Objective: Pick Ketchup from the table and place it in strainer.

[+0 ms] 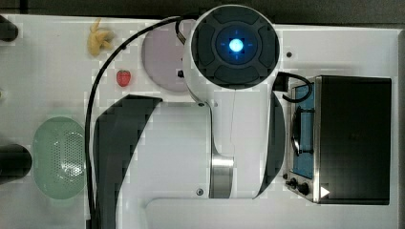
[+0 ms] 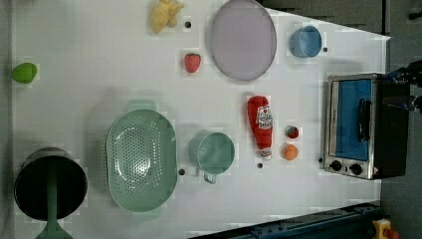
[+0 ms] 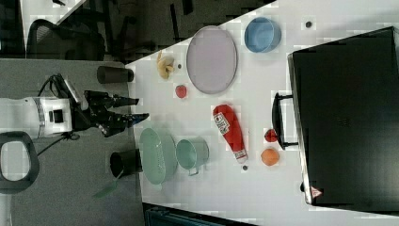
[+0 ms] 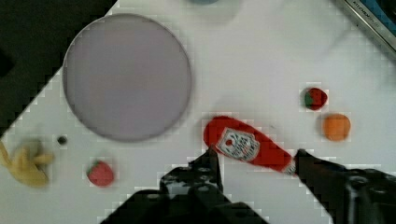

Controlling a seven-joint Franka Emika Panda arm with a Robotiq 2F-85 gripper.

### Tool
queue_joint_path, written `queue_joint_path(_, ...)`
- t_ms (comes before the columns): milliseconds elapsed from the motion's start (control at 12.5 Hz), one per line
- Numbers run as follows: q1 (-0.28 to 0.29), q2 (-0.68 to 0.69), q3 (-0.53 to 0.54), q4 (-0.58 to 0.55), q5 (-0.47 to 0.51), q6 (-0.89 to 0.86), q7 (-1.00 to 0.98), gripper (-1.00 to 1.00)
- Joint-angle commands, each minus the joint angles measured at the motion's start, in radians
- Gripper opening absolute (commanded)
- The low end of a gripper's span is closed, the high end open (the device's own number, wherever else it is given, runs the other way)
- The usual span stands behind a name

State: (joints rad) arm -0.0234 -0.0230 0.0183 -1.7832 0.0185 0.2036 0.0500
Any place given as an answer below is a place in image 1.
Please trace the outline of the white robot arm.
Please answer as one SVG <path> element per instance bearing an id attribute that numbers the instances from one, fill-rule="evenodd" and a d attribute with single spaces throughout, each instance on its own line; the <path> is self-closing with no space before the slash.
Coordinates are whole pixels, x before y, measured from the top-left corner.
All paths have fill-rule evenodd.
<path id="1" fill-rule="evenodd" d="M 201 15 L 183 44 L 188 102 L 128 94 L 101 114 L 92 149 L 96 206 L 86 229 L 148 229 L 156 199 L 255 199 L 282 168 L 272 23 L 238 5 Z"/>

